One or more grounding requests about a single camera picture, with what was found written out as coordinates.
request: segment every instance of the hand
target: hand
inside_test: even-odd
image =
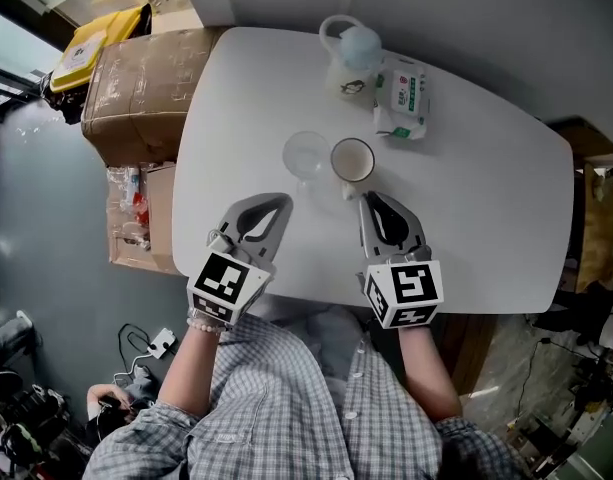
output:
[[[120,409],[125,411],[130,410],[130,396],[123,389],[115,384],[95,384],[88,390],[86,396],[87,403],[99,403],[99,400],[105,396],[112,396],[119,400]]]

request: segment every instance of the power strip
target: power strip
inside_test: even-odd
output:
[[[165,327],[159,332],[153,342],[148,346],[148,350],[153,357],[156,359],[161,359],[164,353],[171,347],[177,338],[173,334],[173,331],[166,329]]]

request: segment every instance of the white table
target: white table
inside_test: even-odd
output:
[[[568,144],[507,101],[432,66],[426,137],[375,138],[369,108],[325,92],[327,65],[328,54],[312,34],[236,28],[220,39],[197,86],[179,151],[177,268],[186,275],[196,271],[208,231],[232,203],[287,192],[295,208],[267,292],[368,305],[355,278],[364,258],[355,204],[342,201],[333,182],[324,202],[317,191],[297,193],[282,163],[285,141],[313,130],[331,145],[344,137],[371,145],[377,167],[367,188],[388,193],[419,217],[441,262],[441,311],[545,311],[571,224]]]

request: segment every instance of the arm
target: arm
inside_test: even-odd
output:
[[[121,409],[126,411],[130,409],[130,397],[128,393],[115,384],[95,384],[91,386],[88,388],[88,393],[86,394],[86,403],[98,404],[105,396],[117,398],[117,400],[121,402]]]
[[[408,392],[442,436],[443,460],[438,478],[529,478],[517,452],[459,417],[462,406],[430,330],[400,329],[399,342]]]
[[[190,430],[208,411],[219,336],[189,327],[159,400],[95,449],[85,479],[159,478],[184,467]]]
[[[189,327],[159,391],[159,401],[204,416],[218,343],[219,335]]]
[[[462,405],[439,357],[430,329],[400,329],[399,343],[406,369],[406,389],[429,419],[436,423],[461,416]]]

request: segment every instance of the white mug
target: white mug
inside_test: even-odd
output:
[[[357,194],[355,183],[368,178],[375,169],[375,155],[363,140],[351,137],[335,144],[330,164],[342,181],[342,197],[348,201]]]

